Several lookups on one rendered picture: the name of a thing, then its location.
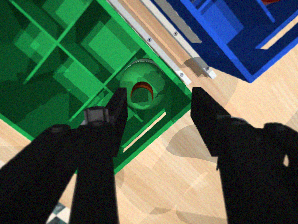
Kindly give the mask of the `green crate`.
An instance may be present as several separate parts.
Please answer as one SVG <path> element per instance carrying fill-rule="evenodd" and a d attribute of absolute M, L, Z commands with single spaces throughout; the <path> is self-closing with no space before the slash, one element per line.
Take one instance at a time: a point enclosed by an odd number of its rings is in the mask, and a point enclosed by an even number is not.
<path fill-rule="evenodd" d="M 0 119 L 30 141 L 56 124 L 76 129 L 85 120 L 84 110 L 105 107 L 126 68 L 141 58 L 161 68 L 166 94 L 149 110 L 127 104 L 113 160 L 164 124 L 180 99 L 183 81 L 108 0 L 0 0 Z"/>

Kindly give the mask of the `blue plastic bottle crate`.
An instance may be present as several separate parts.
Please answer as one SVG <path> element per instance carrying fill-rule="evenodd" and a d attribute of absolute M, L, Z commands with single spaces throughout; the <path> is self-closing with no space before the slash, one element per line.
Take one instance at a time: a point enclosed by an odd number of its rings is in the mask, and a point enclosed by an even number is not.
<path fill-rule="evenodd" d="M 268 49 L 261 49 L 298 16 L 298 0 L 268 5 L 261 0 L 150 1 L 204 62 L 219 71 L 265 54 L 298 31 L 297 22 Z"/>

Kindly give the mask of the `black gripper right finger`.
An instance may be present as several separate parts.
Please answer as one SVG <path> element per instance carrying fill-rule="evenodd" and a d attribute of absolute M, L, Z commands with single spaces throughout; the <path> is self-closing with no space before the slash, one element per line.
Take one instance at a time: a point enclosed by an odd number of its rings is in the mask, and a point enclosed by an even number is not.
<path fill-rule="evenodd" d="M 297 131 L 278 122 L 253 127 L 202 87 L 192 87 L 190 117 L 218 157 L 228 224 L 298 224 Z"/>

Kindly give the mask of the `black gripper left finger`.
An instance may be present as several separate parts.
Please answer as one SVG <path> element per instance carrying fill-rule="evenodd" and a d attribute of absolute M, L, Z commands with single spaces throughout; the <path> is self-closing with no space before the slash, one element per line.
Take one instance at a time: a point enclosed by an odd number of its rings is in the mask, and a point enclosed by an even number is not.
<path fill-rule="evenodd" d="M 84 118 L 76 129 L 48 127 L 0 168 L 0 224 L 46 224 L 76 170 L 68 224 L 120 224 L 113 157 L 128 118 L 127 88 L 105 107 L 86 108 Z"/>

